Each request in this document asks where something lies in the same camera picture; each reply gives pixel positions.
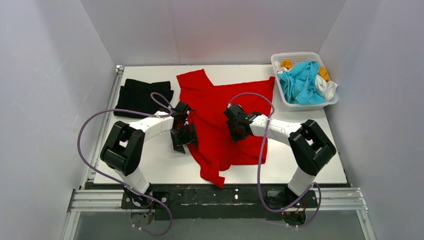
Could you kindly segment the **red t-shirt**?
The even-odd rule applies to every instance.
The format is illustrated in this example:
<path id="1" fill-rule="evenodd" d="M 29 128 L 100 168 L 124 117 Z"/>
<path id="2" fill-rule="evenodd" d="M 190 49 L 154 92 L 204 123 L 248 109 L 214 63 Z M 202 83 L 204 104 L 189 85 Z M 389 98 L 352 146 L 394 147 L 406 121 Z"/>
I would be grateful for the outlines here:
<path id="1" fill-rule="evenodd" d="M 236 97 L 234 103 L 241 105 L 247 113 L 268 115 L 275 77 L 213 85 L 201 69 L 177 75 L 176 79 L 180 86 L 180 101 L 194 110 L 188 121 L 195 125 L 198 143 L 189 144 L 188 149 L 200 166 L 200 177 L 222 188 L 225 178 L 220 172 L 231 166 L 257 165 L 262 144 L 262 138 L 255 136 L 232 141 L 224 111 L 229 101 Z"/>

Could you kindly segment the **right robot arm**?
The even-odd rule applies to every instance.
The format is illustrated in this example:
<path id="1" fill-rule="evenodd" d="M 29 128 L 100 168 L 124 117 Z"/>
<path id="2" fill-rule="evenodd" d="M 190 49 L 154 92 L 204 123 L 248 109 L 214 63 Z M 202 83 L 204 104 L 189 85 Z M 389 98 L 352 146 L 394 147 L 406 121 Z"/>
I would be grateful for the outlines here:
<path id="1" fill-rule="evenodd" d="M 238 104 L 228 106 L 224 115 L 234 142 L 255 136 L 291 148 L 297 169 L 284 190 L 285 195 L 301 196 L 337 152 L 320 125 L 311 119 L 303 123 L 271 119 L 259 112 L 248 114 Z"/>

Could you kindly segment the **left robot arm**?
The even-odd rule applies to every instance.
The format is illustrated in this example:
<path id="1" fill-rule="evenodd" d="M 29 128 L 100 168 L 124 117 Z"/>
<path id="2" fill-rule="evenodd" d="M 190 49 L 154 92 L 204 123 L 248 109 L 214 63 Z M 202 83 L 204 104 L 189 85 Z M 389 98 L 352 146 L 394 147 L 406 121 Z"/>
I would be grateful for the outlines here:
<path id="1" fill-rule="evenodd" d="M 195 124 L 189 123 L 193 111 L 188 104 L 179 101 L 174 108 L 163 108 L 138 121 L 117 121 L 100 152 L 100 159 L 121 177 L 125 186 L 135 192 L 146 193 L 151 184 L 139 167 L 144 143 L 170 132 L 174 151 L 185 154 L 184 146 L 198 146 Z"/>

